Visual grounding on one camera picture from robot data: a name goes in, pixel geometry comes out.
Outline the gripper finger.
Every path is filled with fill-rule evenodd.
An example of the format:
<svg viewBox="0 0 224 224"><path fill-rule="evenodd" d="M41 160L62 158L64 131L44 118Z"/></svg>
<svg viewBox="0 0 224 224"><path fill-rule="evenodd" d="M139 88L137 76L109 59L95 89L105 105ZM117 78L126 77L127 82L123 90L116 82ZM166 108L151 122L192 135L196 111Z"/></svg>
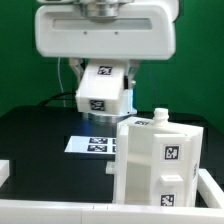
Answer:
<svg viewBox="0 0 224 224"><path fill-rule="evenodd" d="M137 74L140 67L139 60L130 60L127 62L126 71L124 75L124 88L132 89L136 85L134 80L135 75Z"/></svg>
<svg viewBox="0 0 224 224"><path fill-rule="evenodd" d="M70 58L69 66L77 77L77 85L80 85L84 75L84 68L82 67L83 60L80 58Z"/></svg>

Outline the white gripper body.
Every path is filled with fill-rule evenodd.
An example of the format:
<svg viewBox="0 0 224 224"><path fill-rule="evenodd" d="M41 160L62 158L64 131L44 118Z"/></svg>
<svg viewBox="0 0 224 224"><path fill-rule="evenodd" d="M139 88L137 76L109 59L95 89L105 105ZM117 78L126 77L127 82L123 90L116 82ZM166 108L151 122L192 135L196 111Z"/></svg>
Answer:
<svg viewBox="0 0 224 224"><path fill-rule="evenodd" d="M77 4L43 5L35 15L44 57L167 60L176 50L174 3L126 3L115 17L88 18Z"/></svg>

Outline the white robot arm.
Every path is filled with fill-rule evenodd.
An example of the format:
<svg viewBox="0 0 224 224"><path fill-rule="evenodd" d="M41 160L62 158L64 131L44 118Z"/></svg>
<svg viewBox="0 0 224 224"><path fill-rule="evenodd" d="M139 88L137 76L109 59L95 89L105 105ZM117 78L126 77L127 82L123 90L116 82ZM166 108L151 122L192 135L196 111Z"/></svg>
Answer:
<svg viewBox="0 0 224 224"><path fill-rule="evenodd" d="M133 85L143 60L176 50L180 0L37 0L35 41L44 57L67 58L78 76L81 113L134 114Z"/></svg>

